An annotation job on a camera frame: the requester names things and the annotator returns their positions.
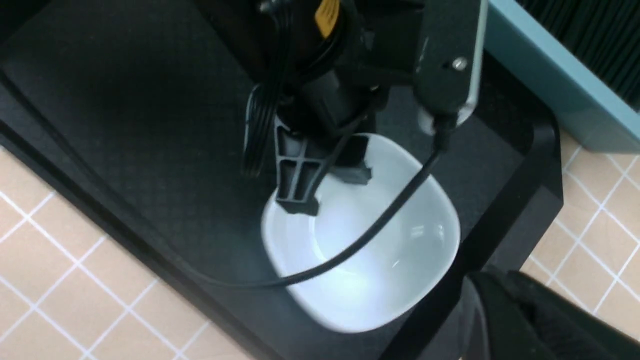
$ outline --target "black bracket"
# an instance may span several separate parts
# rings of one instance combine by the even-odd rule
[[[355,129],[352,126],[338,140],[314,139],[291,131],[275,119],[276,201],[286,212],[316,216],[316,190],[329,172],[346,183],[369,182],[371,169],[364,163],[369,140],[352,136]]]

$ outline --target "metal screw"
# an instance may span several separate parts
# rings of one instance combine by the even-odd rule
[[[451,67],[457,71],[465,70],[467,68],[467,65],[468,65],[468,61],[466,58],[463,58],[463,57],[456,58],[451,63]]]

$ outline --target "white ceramic bowl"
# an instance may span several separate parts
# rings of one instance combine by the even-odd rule
[[[366,186],[328,175],[317,217],[289,215],[271,196],[262,239],[280,276],[325,262],[352,244],[382,214],[421,164],[398,144],[368,136],[373,178]],[[372,242],[337,268],[288,287],[317,322],[339,332],[375,329],[416,305],[451,266],[460,244],[458,214],[430,177]]]

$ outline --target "blue cabinet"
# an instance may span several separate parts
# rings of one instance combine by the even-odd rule
[[[485,49],[585,148],[640,153],[640,114],[514,0],[491,0]]]

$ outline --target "black cable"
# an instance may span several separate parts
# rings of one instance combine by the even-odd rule
[[[124,201],[120,194],[116,193],[108,184],[101,178],[96,171],[89,166],[89,164],[77,153],[77,151],[69,144],[67,139],[56,129],[49,120],[47,120],[40,111],[35,108],[35,106],[28,100],[28,98],[20,91],[20,89],[9,79],[9,77],[4,73],[2,69],[0,69],[0,83],[9,91],[9,93],[16,99],[24,108],[27,110],[31,116],[42,126],[43,130],[51,137],[51,139],[56,143],[58,147],[68,156],[75,166],[83,173],[83,175],[91,182],[91,185],[96,187],[103,195],[111,198],[112,201],[117,202],[123,208],[128,209],[128,211],[134,215],[133,217],[139,221],[146,224],[149,224],[150,228],[154,228],[154,226],[149,222],[148,219],[144,218],[141,214],[138,213],[129,203]],[[435,144],[446,143],[446,138],[449,137],[448,131],[436,132],[436,137],[441,138],[442,140],[436,141]],[[361,237],[359,237],[353,244],[351,244],[348,248],[343,250],[340,254],[336,255],[334,258],[329,259],[328,261],[315,266],[314,268],[310,268],[303,272],[299,272],[297,274],[288,275],[276,280],[272,281],[259,281],[259,282],[247,282],[247,283],[230,283],[221,281],[218,279],[214,279],[206,274],[203,274],[198,269],[191,266],[180,254],[179,249],[177,249],[174,245],[172,245],[171,241],[158,233],[158,237],[161,239],[161,242],[164,246],[166,246],[170,250],[170,258],[174,263],[178,263],[180,267],[182,267],[186,272],[190,273],[192,276],[200,279],[207,284],[211,284],[214,286],[219,286],[223,288],[232,288],[232,289],[254,289],[254,288],[276,288],[283,286],[290,286],[294,284],[298,284],[303,281],[307,281],[314,277],[324,274],[325,272],[335,268],[336,266],[342,264],[351,256],[356,254],[360,249],[365,247],[373,238],[388,224],[388,222],[393,218],[394,215],[404,206],[404,204],[408,201],[408,199],[416,192],[416,190],[422,185],[426,179],[429,178],[433,166],[436,164],[438,159],[440,158],[440,153],[443,149],[439,146],[434,147],[431,156],[422,166],[420,171],[411,179],[411,181],[404,187],[404,189],[400,192],[400,194],[394,199],[391,205],[380,215],[380,217],[373,223],[373,225],[368,228]]]
[[[260,174],[267,143],[273,131],[273,118],[276,116],[291,61],[293,41],[291,4],[286,0],[266,4],[264,12],[273,20],[277,41],[266,80],[253,89],[247,103],[242,172],[248,177],[257,177]]]

